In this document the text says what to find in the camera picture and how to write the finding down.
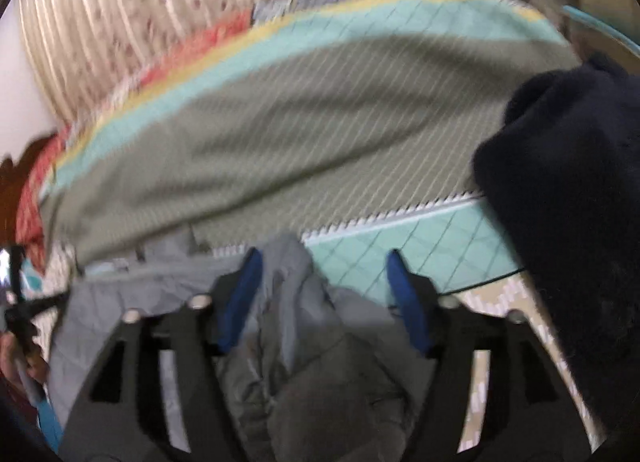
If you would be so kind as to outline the grey puffer jacket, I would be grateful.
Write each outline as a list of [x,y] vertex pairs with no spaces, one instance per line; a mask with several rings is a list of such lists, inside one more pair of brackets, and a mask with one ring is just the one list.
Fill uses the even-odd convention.
[[[70,286],[50,342],[49,394],[60,420],[127,309],[160,315],[213,288],[237,256],[190,255],[180,235],[143,262],[106,263]],[[216,371],[253,461],[397,461],[418,419],[434,364],[400,319],[331,285],[293,236],[260,249],[262,283],[238,345]]]

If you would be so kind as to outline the red floral pillow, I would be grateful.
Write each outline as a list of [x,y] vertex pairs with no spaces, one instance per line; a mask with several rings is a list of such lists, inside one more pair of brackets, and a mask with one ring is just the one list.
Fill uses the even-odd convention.
[[55,132],[32,141],[21,160],[26,160],[26,179],[18,199],[15,240],[22,245],[32,267],[43,274],[46,270],[46,246],[40,215],[40,190],[46,182],[53,163],[66,147],[68,132]]

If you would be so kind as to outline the multicolour patterned bed quilt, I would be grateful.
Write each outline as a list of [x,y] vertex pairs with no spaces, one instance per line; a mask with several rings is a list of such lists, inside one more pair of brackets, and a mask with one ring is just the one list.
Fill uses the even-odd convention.
[[[577,62],[552,23],[515,0],[268,7],[78,134],[44,187],[44,229],[73,253],[70,286],[180,235],[190,255],[241,264],[291,235],[331,285],[400,319],[390,251],[437,293],[498,265],[495,252],[473,265],[452,257],[471,251],[487,219],[432,223],[426,211],[476,193],[473,153],[521,84]],[[172,352],[160,376],[171,445],[186,450]]]

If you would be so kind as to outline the carved brown wooden headboard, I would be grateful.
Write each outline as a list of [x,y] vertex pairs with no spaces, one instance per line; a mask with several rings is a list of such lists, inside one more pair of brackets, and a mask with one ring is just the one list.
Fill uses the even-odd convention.
[[0,239],[1,244],[15,241],[16,213],[23,187],[36,159],[53,135],[46,135],[32,141],[16,162],[5,156],[1,163],[0,188]]

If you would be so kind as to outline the dark navy garment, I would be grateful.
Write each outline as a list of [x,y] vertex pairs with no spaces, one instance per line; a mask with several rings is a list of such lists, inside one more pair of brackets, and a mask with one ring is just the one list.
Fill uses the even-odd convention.
[[639,404],[639,79],[597,54],[538,74],[473,157],[603,430]]

